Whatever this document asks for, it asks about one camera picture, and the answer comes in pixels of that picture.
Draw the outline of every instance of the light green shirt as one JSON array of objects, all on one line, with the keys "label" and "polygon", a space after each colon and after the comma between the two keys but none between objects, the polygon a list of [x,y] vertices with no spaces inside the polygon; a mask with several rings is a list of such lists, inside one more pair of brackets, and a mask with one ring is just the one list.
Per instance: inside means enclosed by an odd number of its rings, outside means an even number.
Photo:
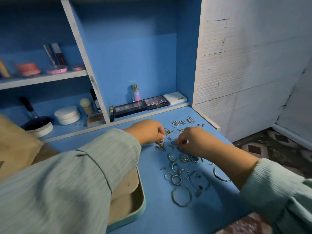
[{"label": "light green shirt", "polygon": [[[105,233],[111,192],[138,163],[139,142],[112,129],[0,183],[0,233]],[[312,181],[267,159],[241,195],[276,233],[312,233]]]}]

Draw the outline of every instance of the blue table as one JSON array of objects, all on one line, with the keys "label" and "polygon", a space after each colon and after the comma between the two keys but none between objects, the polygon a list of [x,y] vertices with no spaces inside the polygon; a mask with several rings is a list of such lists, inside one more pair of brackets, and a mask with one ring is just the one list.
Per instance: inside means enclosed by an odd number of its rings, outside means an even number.
[{"label": "blue table", "polygon": [[[192,125],[189,123],[180,125],[178,129],[204,123],[204,130],[212,133],[223,142],[230,144],[227,139],[190,107],[171,110],[145,119],[160,121],[164,128],[173,130],[174,128],[171,126],[172,121],[186,121],[188,116],[193,118],[195,123]],[[73,150],[90,142],[111,128],[125,129],[137,121],[53,141],[49,144],[62,152]],[[170,137],[174,139],[178,135],[179,132],[176,130],[175,133],[170,134]],[[196,189],[190,185],[189,180],[183,180],[182,184],[192,189],[193,201],[185,208],[175,205],[171,199],[171,191],[174,189],[174,185],[164,178],[165,173],[171,170],[167,158],[167,154],[172,152],[172,148],[169,147],[171,143],[168,141],[168,137],[166,137],[166,152],[157,151],[155,145],[151,144],[142,147],[141,158],[138,163],[146,197],[146,210],[138,220],[114,230],[111,232],[112,234],[214,233],[252,212],[252,209],[239,196],[239,191],[233,183],[218,180],[213,175],[214,165],[209,165],[210,162],[206,160],[204,162],[199,160],[198,163],[189,162],[187,164],[179,162],[181,168],[185,168],[189,173],[193,170],[198,170],[207,174],[211,184],[210,188],[207,191],[203,191],[201,196],[197,198],[194,194]],[[174,149],[173,153],[178,155],[180,152]],[[227,179],[227,176],[220,169],[217,170],[217,173],[221,178]]]}]

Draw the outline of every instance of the person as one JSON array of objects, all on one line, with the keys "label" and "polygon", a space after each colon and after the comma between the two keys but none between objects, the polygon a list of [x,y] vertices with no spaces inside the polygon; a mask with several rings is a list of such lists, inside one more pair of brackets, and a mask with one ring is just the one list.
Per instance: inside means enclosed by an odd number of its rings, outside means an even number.
[{"label": "person", "polygon": [[[0,233],[104,233],[112,191],[138,163],[141,145],[165,138],[160,122],[111,129],[0,183]],[[275,233],[312,233],[312,180],[188,127],[176,144],[215,163]]]}]

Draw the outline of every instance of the floor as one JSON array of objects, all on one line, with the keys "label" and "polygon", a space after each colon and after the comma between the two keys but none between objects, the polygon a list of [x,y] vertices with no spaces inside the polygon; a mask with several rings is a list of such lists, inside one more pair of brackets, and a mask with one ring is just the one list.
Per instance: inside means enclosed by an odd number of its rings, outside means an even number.
[{"label": "floor", "polygon": [[[312,152],[272,129],[263,130],[233,144],[256,157],[268,158],[298,175],[312,178]],[[215,234],[271,233],[271,227],[259,215],[252,213]]]}]

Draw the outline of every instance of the pink perfume bottle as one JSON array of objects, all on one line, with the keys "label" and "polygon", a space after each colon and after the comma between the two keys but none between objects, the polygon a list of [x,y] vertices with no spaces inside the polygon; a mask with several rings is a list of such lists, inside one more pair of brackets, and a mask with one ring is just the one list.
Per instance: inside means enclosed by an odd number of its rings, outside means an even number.
[{"label": "pink perfume bottle", "polygon": [[138,91],[137,84],[132,84],[132,100],[133,102],[141,100],[141,96],[140,96],[140,92]]}]

